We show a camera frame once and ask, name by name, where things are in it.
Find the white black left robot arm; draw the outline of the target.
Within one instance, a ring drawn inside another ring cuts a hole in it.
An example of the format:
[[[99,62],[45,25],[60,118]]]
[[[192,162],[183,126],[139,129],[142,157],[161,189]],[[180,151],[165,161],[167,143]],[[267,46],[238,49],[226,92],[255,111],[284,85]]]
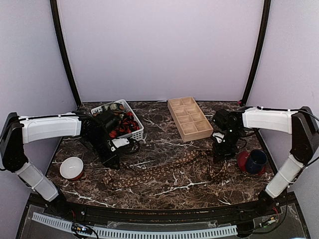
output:
[[[11,112],[0,134],[2,170],[17,175],[59,217],[70,213],[70,205],[46,171],[60,140],[66,136],[80,136],[92,146],[103,166],[119,169],[118,147],[101,120],[85,112],[35,117]]]

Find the brown floral tie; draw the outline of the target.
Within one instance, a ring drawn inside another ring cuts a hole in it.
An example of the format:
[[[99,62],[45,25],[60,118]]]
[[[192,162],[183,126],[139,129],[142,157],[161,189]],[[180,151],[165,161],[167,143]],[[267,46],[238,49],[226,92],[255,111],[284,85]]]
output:
[[[228,164],[224,162],[219,171],[214,171],[213,167],[211,166],[212,162],[209,159],[209,155],[211,154],[211,150],[188,151],[184,154],[182,158],[179,158],[170,164],[156,166],[154,168],[149,168],[144,171],[136,171],[132,177],[125,179],[120,179],[118,173],[115,170],[108,169],[104,176],[104,184],[107,187],[116,190],[141,185],[154,180],[158,180],[163,177],[175,175],[179,173],[179,171],[184,166],[190,166],[192,163],[195,163],[200,158],[205,158],[207,161],[206,166],[210,181],[220,183],[222,180],[224,180],[224,177],[228,175]]]

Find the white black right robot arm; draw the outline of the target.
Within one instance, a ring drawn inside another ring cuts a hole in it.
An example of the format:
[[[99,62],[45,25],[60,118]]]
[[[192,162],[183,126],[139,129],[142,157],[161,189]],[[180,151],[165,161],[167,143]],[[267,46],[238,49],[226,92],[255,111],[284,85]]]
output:
[[[221,131],[213,133],[213,152],[217,160],[233,157],[238,152],[237,142],[247,129],[285,135],[290,140],[287,158],[272,180],[259,193],[254,211],[265,216],[274,207],[275,200],[293,185],[302,172],[314,163],[319,149],[319,119],[310,107],[299,109],[272,109],[248,107],[215,112],[213,123]]]

